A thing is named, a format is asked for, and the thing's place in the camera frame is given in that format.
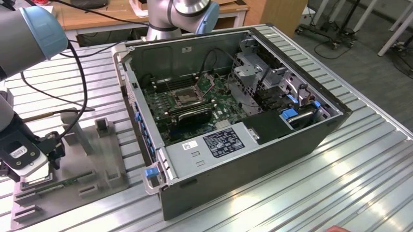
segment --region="aluminum workbench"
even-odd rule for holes
[[[131,187],[22,231],[324,231],[339,225],[354,232],[413,230],[413,134],[274,27],[256,26],[290,58],[354,111],[315,151],[275,172],[163,221],[157,196],[144,192],[144,163],[117,86],[109,51],[82,59],[89,103],[80,125],[106,117],[114,122]],[[98,46],[78,54],[96,51]],[[25,72],[29,83],[81,102],[74,60],[56,56]],[[14,111],[28,117],[68,105],[33,92],[18,77],[6,86]],[[57,117],[29,124],[44,135],[60,128]],[[13,182],[0,183],[0,231],[9,230]]]

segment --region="metal rod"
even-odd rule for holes
[[[348,21],[350,21],[350,19],[351,19],[351,16],[352,16],[352,14],[354,14],[354,11],[355,11],[355,9],[356,9],[356,7],[358,7],[359,1],[360,1],[360,0],[356,0],[356,1],[352,3],[352,7],[351,7],[351,10],[350,10],[350,13],[348,13],[348,15],[347,15],[347,17],[346,17],[346,19],[344,19],[344,21],[343,21],[343,24],[342,24],[342,26],[340,26],[340,29],[339,29],[338,34],[343,34],[343,32],[344,32],[344,30],[346,30],[346,28],[347,28]]]
[[[291,122],[294,122],[294,121],[296,121],[296,120],[299,120],[299,119],[302,119],[302,118],[304,118],[304,117],[307,117],[307,116],[310,116],[310,115],[312,115],[312,111],[310,111],[310,112],[307,112],[307,113],[304,113],[304,114],[302,114],[302,115],[298,115],[298,116],[290,118],[290,119],[287,120],[287,122],[291,123]]]

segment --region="wire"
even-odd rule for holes
[[[409,69],[411,70],[411,66],[410,66],[410,64],[406,62],[406,60],[402,58],[402,56],[397,53],[397,51],[394,51],[394,50],[391,50],[391,51],[394,52],[395,57],[399,58],[399,60],[407,65]],[[394,58],[391,58],[391,63],[392,63],[394,68],[395,68],[407,78],[410,78],[410,79],[413,80],[413,77],[411,77],[411,75],[409,74],[409,71],[402,70],[402,69],[397,66],[397,64],[395,64],[395,59],[394,59]]]
[[[335,3],[334,3],[334,5],[332,5],[332,8],[331,8],[330,13],[328,13],[328,16],[327,16],[328,19],[330,19],[330,16],[331,16],[331,14],[332,14],[332,11],[334,11],[334,8],[335,8],[338,2],[339,2],[339,0],[336,0]]]
[[[98,12],[96,12],[96,11],[92,11],[92,10],[88,10],[88,9],[85,9],[85,8],[81,8],[81,7],[78,7],[78,6],[74,6],[74,5],[72,5],[72,4],[69,4],[69,3],[64,2],[64,1],[60,1],[60,0],[50,0],[50,1],[58,2],[58,3],[62,4],[62,5],[66,5],[66,6],[69,6],[69,7],[73,7],[73,8],[76,8],[76,9],[78,9],[78,10],[82,10],[82,11],[85,11],[85,12],[89,12],[89,13],[93,13],[93,14],[100,15],[100,16],[102,16],[102,17],[106,17],[106,18],[109,18],[109,19],[112,19],[112,20],[116,20],[116,21],[118,21],[118,22],[133,23],[133,24],[139,24],[139,25],[148,26],[148,24],[145,24],[145,23],[139,23],[139,22],[123,20],[123,19],[120,19],[120,18],[114,18],[114,17],[112,17],[112,16],[108,16],[106,14],[102,14],[102,13],[98,13]]]
[[[30,0],[24,0],[30,6],[37,6]]]
[[[260,80],[258,81],[256,88],[263,83],[263,80],[264,80],[266,76],[268,75],[270,70],[271,70],[271,67],[268,66],[264,70],[264,73],[263,73]]]
[[[106,37],[106,39],[105,39],[105,41],[104,41],[104,44],[106,44],[106,43],[108,43],[109,38],[110,38],[110,35],[112,35],[112,31],[109,31],[108,37]]]
[[[315,27],[314,18],[312,18],[311,11],[310,11],[310,0],[307,0],[307,10],[308,10],[308,15],[310,15],[310,19],[311,19],[310,26]]]
[[[397,54],[398,58],[401,59],[401,61],[406,64],[406,66],[410,68],[410,70],[413,70],[411,65],[407,63],[407,61],[402,58],[402,56],[399,55],[399,53]]]
[[[65,128],[64,132],[57,136],[56,140],[61,140],[61,138],[66,135],[66,133],[70,131],[70,129],[73,128],[74,124],[77,123],[85,108],[86,108],[86,104],[88,104],[88,87],[85,84],[85,76],[84,76],[84,72],[82,72],[82,67],[81,67],[81,63],[80,63],[80,59],[76,53],[76,50],[70,44],[70,42],[68,42],[68,46],[69,46],[69,50],[72,51],[76,63],[77,63],[77,67],[78,67],[78,72],[80,72],[80,79],[81,79],[81,85],[82,85],[82,106],[81,109],[78,111],[77,117],[76,119],[72,121],[72,123],[68,125],[68,127]]]
[[[28,123],[28,122],[32,122],[32,121],[44,119],[44,118],[50,117],[50,116],[53,116],[53,115],[56,115],[56,114],[70,113],[70,112],[78,113],[80,110],[66,109],[66,110],[58,110],[58,111],[46,112],[46,113],[41,114],[41,115],[36,115],[36,116],[24,118],[24,119],[22,119],[22,123]]]
[[[215,65],[215,63],[216,63],[216,60],[217,60],[217,55],[216,55],[216,52],[215,52],[215,48],[212,48],[211,50],[208,50],[208,52],[205,53],[205,56],[204,56],[204,60],[203,60],[203,62],[201,62],[201,65],[200,65],[200,70],[199,70],[199,72],[197,72],[197,76],[199,76],[199,80],[200,80],[200,75],[201,75],[201,73],[203,73],[203,71],[204,71],[204,68],[205,68],[205,63],[207,63],[207,57],[208,57],[208,55],[211,54],[213,52],[213,54],[215,54],[215,62],[213,62],[213,65]]]
[[[326,42],[322,42],[320,44],[318,44],[315,47],[314,47],[314,52],[315,52],[315,54],[316,55],[319,55],[322,58],[324,58],[324,59],[338,59],[343,54],[346,54],[350,50],[351,50],[351,48],[348,48],[343,53],[340,53],[338,56],[335,56],[335,57],[326,57],[326,56],[323,56],[322,54],[319,54],[319,52],[316,51],[316,48],[320,46],[320,45],[323,45],[323,44],[326,44],[326,43],[328,43],[330,42],[330,40],[328,41],[326,41]]]
[[[33,87],[33,86],[26,82],[22,72],[20,72],[20,76],[21,76],[21,80],[22,80],[22,82],[25,83],[25,85],[26,85],[29,88],[32,88],[34,91],[37,91],[38,93],[42,93],[45,96],[49,96],[50,98],[54,98],[54,99],[57,99],[57,100],[60,100],[60,101],[64,101],[64,102],[66,102],[66,103],[69,103],[69,104],[74,104],[74,105],[77,105],[77,106],[82,106],[82,105],[80,105],[78,103],[76,103],[76,102],[73,102],[73,101],[69,101],[69,100],[65,100],[65,99],[61,99],[60,97],[56,97],[56,96],[53,96],[52,94],[48,94],[48,93],[44,92],[42,90],[40,90],[40,89],[37,89],[36,87]],[[93,108],[90,108],[90,107],[86,107],[86,108],[88,108],[88,110],[85,110],[85,112],[94,111]]]
[[[81,35],[81,36],[90,38],[90,37],[94,37],[96,35],[97,35],[97,32],[94,32],[93,35]]]
[[[241,103],[241,102],[240,102],[240,104],[241,104],[241,105],[245,105],[245,106],[248,106],[248,107],[260,108],[260,106],[248,105],[248,104],[244,104],[244,103]]]
[[[207,91],[205,91],[205,93],[203,94],[203,96],[201,97],[204,97],[205,96],[205,94],[213,89],[213,86],[215,86],[215,82],[213,82],[213,84],[211,85],[211,87],[207,89]]]
[[[77,57],[78,57],[78,58],[90,57],[90,56],[96,55],[97,53],[102,52],[104,50],[109,49],[110,47],[116,46],[117,44],[120,44],[120,43],[123,43],[123,42],[127,42],[127,40],[118,41],[118,42],[113,43],[110,46],[108,46],[108,47],[100,49],[98,51],[96,51],[96,52],[93,52],[93,53],[90,53],[90,54],[82,55],[82,56],[77,56]],[[64,57],[68,57],[68,58],[74,58],[74,56],[69,56],[69,55],[62,54],[62,53],[60,53],[60,55],[64,56]]]

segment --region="circuit board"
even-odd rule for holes
[[[247,117],[227,89],[223,76],[215,76],[213,78],[212,75],[207,74],[201,76],[193,86],[163,93],[145,89],[144,95],[165,145],[172,145],[213,131],[216,129],[215,124],[221,121],[224,121],[224,124],[231,125]],[[184,103],[191,105],[191,102],[195,101],[204,101],[204,106],[211,107],[212,117],[209,121],[185,129],[171,130],[171,120],[167,112],[187,107]]]

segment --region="caster wheel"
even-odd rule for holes
[[[350,43],[348,43],[348,48],[352,48],[354,47],[354,41],[351,41]]]
[[[298,29],[295,30],[295,33],[296,33],[298,35],[300,35],[302,32],[303,32],[303,29],[302,29],[302,28],[298,28]]]

